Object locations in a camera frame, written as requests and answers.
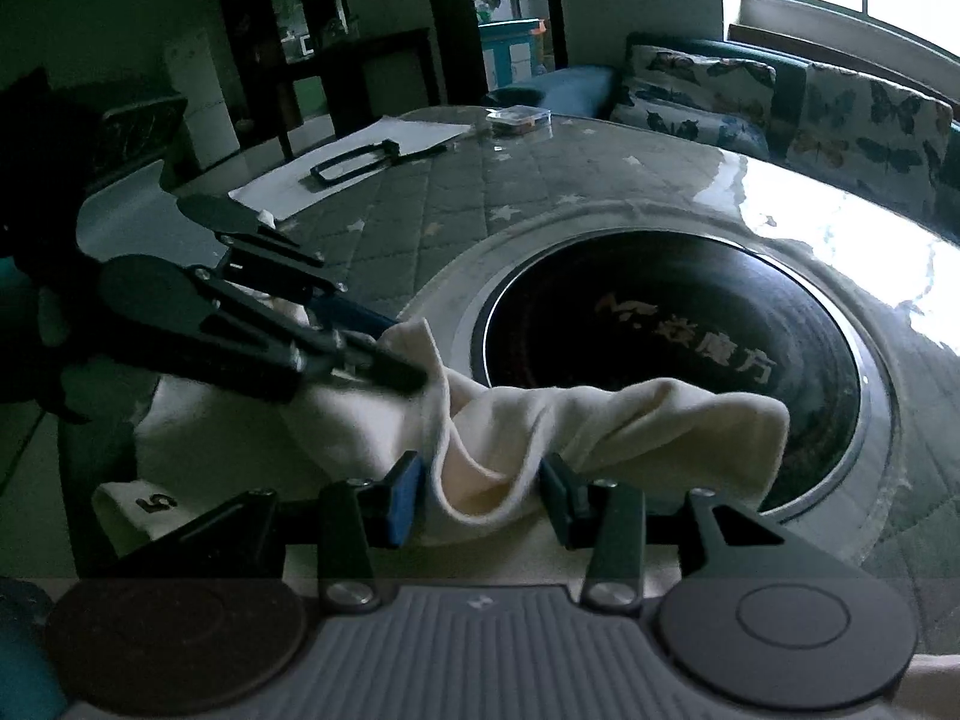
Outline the cream white garment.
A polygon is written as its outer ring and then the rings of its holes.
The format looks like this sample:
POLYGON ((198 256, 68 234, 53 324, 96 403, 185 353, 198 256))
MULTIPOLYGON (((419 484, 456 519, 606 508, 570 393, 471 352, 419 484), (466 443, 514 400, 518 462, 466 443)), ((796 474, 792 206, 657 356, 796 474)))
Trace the cream white garment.
POLYGON ((428 322, 402 322, 379 348, 423 367, 411 397, 347 376, 267 405, 161 377, 133 431, 137 470, 99 484, 94 512, 128 553, 249 489, 309 496, 325 481, 381 479, 409 450, 427 465, 425 544, 498 532, 532 511, 540 460, 613 476, 670 499, 708 486, 758 505, 781 466, 789 411, 766 395, 711 394, 677 379, 618 392, 485 387, 441 361, 428 322))

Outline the white paper sheet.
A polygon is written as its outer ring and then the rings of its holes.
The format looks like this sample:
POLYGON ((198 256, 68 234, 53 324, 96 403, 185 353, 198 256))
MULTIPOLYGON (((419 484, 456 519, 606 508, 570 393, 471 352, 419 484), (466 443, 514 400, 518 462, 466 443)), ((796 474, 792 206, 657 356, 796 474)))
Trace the white paper sheet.
POLYGON ((470 125, 405 121, 384 117, 336 142, 301 154, 291 163, 229 190, 228 195, 254 211, 268 211, 275 220, 295 216, 332 193, 364 181, 399 158, 423 154, 470 132, 470 125))

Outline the grey star quilted table cover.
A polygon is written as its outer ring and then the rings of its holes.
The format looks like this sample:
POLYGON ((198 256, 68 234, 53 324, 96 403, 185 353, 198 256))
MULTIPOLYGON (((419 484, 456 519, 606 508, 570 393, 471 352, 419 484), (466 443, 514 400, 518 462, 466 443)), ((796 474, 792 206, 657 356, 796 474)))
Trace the grey star quilted table cover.
POLYGON ((444 153, 391 167, 278 221, 353 301, 421 316, 449 366, 494 278, 553 244, 615 229, 706 234, 788 265, 827 294, 884 371, 889 465, 874 499, 788 525, 888 578, 932 653, 958 645, 958 250, 882 206, 714 146, 576 117, 491 135, 478 109, 444 153))

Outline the round black induction cooktop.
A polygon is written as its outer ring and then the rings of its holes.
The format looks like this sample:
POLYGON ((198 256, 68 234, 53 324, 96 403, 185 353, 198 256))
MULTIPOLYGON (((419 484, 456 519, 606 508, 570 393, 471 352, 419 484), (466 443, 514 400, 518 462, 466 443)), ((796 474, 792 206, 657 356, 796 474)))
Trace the round black induction cooktop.
POLYGON ((850 319, 794 268, 706 234, 615 229, 529 255, 494 278, 470 369, 488 385, 673 377, 776 398, 789 437, 761 507, 781 522, 869 504, 889 465, 889 386, 850 319))

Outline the small clear plastic box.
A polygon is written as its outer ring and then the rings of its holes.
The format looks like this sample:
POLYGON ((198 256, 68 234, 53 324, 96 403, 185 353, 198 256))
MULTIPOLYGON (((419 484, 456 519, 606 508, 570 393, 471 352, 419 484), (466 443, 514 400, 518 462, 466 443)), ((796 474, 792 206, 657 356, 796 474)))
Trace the small clear plastic box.
POLYGON ((496 137, 517 137, 550 124, 551 112, 535 106, 500 107, 487 112, 487 122, 496 137))

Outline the blue stool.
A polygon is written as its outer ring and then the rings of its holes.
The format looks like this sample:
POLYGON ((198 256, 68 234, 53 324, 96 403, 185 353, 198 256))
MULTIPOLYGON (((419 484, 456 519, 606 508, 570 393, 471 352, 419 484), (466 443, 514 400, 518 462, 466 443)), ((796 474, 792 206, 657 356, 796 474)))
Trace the blue stool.
POLYGON ((547 71, 490 91, 493 107, 532 106, 551 114, 605 119, 622 74, 605 65, 578 65, 547 71))

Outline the butterfly pattern sofa cushions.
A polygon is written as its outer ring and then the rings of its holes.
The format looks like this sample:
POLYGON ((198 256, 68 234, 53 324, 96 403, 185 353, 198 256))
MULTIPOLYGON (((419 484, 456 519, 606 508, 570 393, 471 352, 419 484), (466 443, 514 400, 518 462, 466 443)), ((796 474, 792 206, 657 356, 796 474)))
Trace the butterfly pattern sofa cushions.
POLYGON ((743 44, 635 32, 612 119, 779 164, 958 234, 958 121, 900 83, 743 44))

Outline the black rectangular frame tool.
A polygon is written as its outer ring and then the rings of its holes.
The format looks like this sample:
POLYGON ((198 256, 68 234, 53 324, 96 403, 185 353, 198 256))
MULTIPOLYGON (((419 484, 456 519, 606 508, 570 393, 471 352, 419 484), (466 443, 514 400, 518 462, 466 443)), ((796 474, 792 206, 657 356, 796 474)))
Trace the black rectangular frame tool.
POLYGON ((320 161, 309 169, 309 174, 313 176, 314 181, 320 187, 331 188, 346 184, 353 179, 359 179, 359 177, 368 176, 371 172, 381 171, 386 167, 413 163, 413 161, 423 160, 423 158, 438 156, 444 151, 446 151, 446 145, 438 143, 438 145, 430 146, 430 148, 404 153, 400 145, 394 140, 382 140, 382 142, 348 149, 345 153, 320 161))

